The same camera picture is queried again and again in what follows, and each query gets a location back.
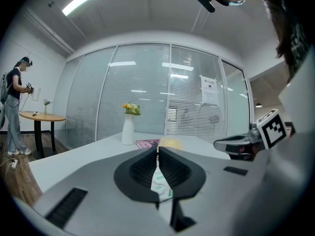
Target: round wooden table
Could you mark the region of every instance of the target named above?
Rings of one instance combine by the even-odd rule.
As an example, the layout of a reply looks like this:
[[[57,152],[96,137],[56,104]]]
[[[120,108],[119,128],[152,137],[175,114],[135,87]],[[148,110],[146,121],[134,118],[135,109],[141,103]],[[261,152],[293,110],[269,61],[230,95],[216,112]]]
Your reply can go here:
[[[43,114],[37,113],[36,116],[33,116],[33,112],[20,112],[20,116],[34,120],[34,133],[35,133],[35,143],[36,143],[36,151],[33,152],[33,156],[35,159],[41,159],[44,157],[52,156],[56,154],[55,148],[55,121],[63,121],[65,117],[53,115],[53,114]],[[50,121],[51,123],[51,144],[52,148],[45,147],[43,148],[43,144],[41,141],[41,121]]]

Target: wooden floor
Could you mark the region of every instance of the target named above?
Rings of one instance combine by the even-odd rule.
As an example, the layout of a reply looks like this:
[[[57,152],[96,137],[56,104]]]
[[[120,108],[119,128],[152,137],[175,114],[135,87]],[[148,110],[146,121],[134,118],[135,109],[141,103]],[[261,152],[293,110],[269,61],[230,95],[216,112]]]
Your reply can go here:
[[[36,149],[34,135],[22,135],[24,144],[26,147],[30,148],[32,151]],[[36,159],[32,154],[30,155],[12,155],[7,154],[6,148],[6,135],[0,135],[0,143],[3,143],[3,148],[0,152],[0,165],[7,160],[8,158],[18,159],[18,164],[16,169],[9,167],[9,164],[12,161],[7,161],[0,168],[1,178],[5,176],[5,172],[8,169],[8,172],[5,176],[4,182],[7,185],[9,193],[23,200],[28,205],[32,206],[36,200],[42,195],[41,190],[39,189],[32,172],[29,168],[28,162],[35,161]],[[42,134],[42,143],[43,147],[51,147],[51,136],[50,133]],[[58,140],[55,139],[56,151],[57,153],[62,153],[68,151]]]

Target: table leg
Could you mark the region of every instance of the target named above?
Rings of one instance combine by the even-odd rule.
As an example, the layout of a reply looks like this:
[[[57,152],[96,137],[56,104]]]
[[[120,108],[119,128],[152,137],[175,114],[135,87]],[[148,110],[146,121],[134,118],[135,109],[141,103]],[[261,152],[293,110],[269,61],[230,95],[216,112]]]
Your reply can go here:
[[[36,150],[37,153],[34,154],[35,159],[41,159],[44,158],[44,149],[43,149],[43,144],[41,141],[41,123],[39,120],[35,120],[35,142],[36,142]]]
[[[50,124],[50,133],[51,133],[51,145],[53,147],[53,151],[56,151],[55,147],[55,122],[52,121]]]

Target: ceiling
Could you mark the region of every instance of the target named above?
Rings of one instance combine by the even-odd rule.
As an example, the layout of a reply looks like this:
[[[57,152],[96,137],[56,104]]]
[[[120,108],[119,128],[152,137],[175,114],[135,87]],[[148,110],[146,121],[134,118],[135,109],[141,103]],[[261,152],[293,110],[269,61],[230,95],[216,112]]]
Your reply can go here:
[[[176,30],[203,36],[242,56],[274,36],[261,0],[247,0],[228,9],[215,1],[215,13],[208,13],[197,0],[88,0],[65,16],[62,9],[71,1],[28,0],[26,8],[74,50],[100,33]]]
[[[254,104],[261,103],[263,107],[281,104],[278,96],[286,87],[288,79],[288,67],[283,66],[251,81]]]

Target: white table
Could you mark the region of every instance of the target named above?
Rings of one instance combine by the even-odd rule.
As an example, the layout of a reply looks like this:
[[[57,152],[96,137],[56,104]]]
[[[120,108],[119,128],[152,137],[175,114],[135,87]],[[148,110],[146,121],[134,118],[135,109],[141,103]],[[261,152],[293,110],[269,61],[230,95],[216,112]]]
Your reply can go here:
[[[163,135],[135,133],[135,140],[160,139]],[[122,134],[113,135],[103,140],[69,150],[67,152],[46,157],[29,163],[33,176],[42,192],[91,162],[126,153],[138,149],[138,146],[126,146],[121,143]],[[199,155],[230,159],[212,144],[194,136],[167,136],[179,139],[183,150]]]

